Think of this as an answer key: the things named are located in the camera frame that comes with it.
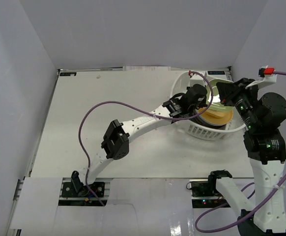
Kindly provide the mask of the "yellow square panda dish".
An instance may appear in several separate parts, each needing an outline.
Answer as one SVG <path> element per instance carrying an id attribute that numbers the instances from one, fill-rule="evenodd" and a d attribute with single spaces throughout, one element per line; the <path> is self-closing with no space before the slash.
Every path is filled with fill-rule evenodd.
<path id="1" fill-rule="evenodd" d="M 215 119 L 231 120 L 233 117 L 233 110 L 228 112 L 221 112 L 209 109 L 204 114 L 208 117 L 212 117 Z"/>

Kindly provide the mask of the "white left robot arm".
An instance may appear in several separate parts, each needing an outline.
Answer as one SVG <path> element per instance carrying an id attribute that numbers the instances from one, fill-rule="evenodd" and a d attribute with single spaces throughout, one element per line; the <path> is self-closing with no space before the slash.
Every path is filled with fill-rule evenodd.
<path id="1" fill-rule="evenodd" d="M 109 124 L 100 149 L 94 154 L 87 154 L 87 168 L 83 178 L 79 172 L 71 175 L 73 191 L 78 196 L 86 196 L 90 192 L 90 184 L 114 160 L 124 158 L 129 153 L 129 145 L 139 136 L 176 121 L 192 118 L 195 110 L 204 108 L 206 104 L 206 88 L 195 84 L 188 87 L 185 93 L 175 94 L 168 101 L 143 116 L 120 122 L 117 119 Z"/>

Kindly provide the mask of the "yellow round plate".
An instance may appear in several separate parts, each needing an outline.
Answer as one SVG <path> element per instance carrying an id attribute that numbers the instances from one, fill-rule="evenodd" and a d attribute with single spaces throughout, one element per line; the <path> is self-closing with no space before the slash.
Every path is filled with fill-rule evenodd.
<path id="1" fill-rule="evenodd" d="M 204 113 L 198 116 L 198 118 L 201 119 L 204 123 L 207 123 L 208 125 L 211 125 L 211 126 L 223 126 L 232 120 L 232 119 L 231 120 L 215 119 L 215 118 L 206 116 Z"/>

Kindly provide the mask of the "green square panda dish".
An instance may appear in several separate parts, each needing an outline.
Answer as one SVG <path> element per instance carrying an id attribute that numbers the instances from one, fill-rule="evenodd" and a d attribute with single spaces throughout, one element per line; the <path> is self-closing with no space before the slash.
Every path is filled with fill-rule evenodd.
<path id="1" fill-rule="evenodd" d="M 232 111 L 234 109 L 233 106 L 224 106 L 223 104 L 221 104 L 221 100 L 220 100 L 220 96 L 219 96 L 219 91 L 217 88 L 217 83 L 221 82 L 221 83 L 232 83 L 232 81 L 229 80 L 223 80 L 223 79 L 212 79 L 209 81 L 212 89 L 213 89 L 213 100 L 212 100 L 212 104 L 210 105 L 209 109 L 214 110 L 214 111 L 218 111 L 218 112 L 229 112 Z"/>

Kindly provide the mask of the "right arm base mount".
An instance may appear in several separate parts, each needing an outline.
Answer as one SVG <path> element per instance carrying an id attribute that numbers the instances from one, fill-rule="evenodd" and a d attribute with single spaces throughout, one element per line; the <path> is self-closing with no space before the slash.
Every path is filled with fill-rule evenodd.
<path id="1" fill-rule="evenodd" d="M 225 198 L 211 189 L 208 181 L 189 181 L 186 189 L 191 191 L 193 209 L 229 207 Z"/>

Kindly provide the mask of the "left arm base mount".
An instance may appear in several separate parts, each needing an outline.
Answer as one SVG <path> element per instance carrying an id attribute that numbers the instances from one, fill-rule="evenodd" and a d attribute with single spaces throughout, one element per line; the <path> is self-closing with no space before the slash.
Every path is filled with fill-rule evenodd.
<path id="1" fill-rule="evenodd" d="M 94 182 L 90 185 L 90 188 L 105 206 L 108 200 L 109 184 L 106 182 Z M 67 207 L 103 206 L 86 186 L 83 186 L 81 190 L 77 192 L 71 181 L 64 181 L 62 183 L 58 205 Z"/>

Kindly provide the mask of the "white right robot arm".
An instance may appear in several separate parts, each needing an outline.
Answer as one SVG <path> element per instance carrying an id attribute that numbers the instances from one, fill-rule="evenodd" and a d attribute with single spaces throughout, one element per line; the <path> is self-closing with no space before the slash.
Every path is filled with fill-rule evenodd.
<path id="1" fill-rule="evenodd" d="M 286 119 L 286 100 L 273 92 L 258 98 L 253 79 L 218 82 L 216 86 L 221 104 L 235 107 L 246 124 L 244 145 L 253 170 L 256 202 L 245 197 L 227 172 L 216 177 L 211 173 L 208 192 L 224 196 L 237 216 L 240 235 L 286 236 L 286 143 L 279 132 Z"/>

